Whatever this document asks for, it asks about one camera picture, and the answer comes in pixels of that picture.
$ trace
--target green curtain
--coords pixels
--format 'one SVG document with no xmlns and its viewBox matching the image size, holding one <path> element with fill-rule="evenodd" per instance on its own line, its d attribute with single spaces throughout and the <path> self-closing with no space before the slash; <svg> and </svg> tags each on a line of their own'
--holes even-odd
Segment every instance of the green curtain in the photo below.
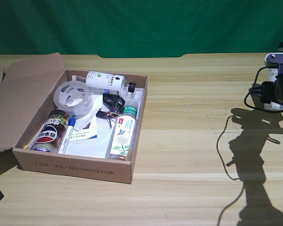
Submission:
<svg viewBox="0 0 283 226">
<path fill-rule="evenodd" d="M 0 54 L 276 51 L 283 0 L 0 0 Z"/>
</svg>

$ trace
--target white marker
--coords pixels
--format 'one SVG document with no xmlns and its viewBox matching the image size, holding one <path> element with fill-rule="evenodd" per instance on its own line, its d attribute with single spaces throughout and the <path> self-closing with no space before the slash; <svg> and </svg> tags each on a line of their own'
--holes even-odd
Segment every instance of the white marker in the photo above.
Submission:
<svg viewBox="0 0 283 226">
<path fill-rule="evenodd" d="M 60 148 L 58 149 L 59 154 L 65 154 L 74 126 L 75 126 L 75 118 L 71 118 L 66 133 L 64 135 L 64 138 L 62 140 L 62 143 L 60 145 Z"/>
</svg>

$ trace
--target plastic bottle with floral label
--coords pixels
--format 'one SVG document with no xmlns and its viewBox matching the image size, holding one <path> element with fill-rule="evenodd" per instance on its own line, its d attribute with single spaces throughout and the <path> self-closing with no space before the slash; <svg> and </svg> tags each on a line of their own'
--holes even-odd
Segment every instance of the plastic bottle with floral label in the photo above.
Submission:
<svg viewBox="0 0 283 226">
<path fill-rule="evenodd" d="M 137 124 L 137 110 L 138 103 L 133 99 L 128 99 L 124 105 L 123 114 L 116 118 L 106 158 L 131 160 Z"/>
</svg>

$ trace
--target black bottle cap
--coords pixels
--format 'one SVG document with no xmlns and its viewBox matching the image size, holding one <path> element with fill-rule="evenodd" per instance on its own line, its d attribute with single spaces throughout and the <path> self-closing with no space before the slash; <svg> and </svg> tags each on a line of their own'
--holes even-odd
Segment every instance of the black bottle cap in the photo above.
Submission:
<svg viewBox="0 0 283 226">
<path fill-rule="evenodd" d="M 128 84 L 128 92 L 134 93 L 134 91 L 135 91 L 135 83 L 134 82 L 130 82 Z"/>
</svg>

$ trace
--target wooden table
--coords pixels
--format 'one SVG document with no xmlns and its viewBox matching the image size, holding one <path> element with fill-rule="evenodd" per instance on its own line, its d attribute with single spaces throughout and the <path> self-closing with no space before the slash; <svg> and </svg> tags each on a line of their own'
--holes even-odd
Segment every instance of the wooden table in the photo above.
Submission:
<svg viewBox="0 0 283 226">
<path fill-rule="evenodd" d="M 29 57 L 2 55 L 0 64 Z M 66 68 L 149 76 L 133 183 L 21 171 L 3 153 L 0 226 L 283 226 L 283 114 L 243 104 L 264 57 L 63 56 Z M 239 174 L 235 164 L 226 168 L 244 182 L 225 174 L 216 150 L 233 113 L 218 147 L 225 163 L 235 156 Z"/>
</svg>

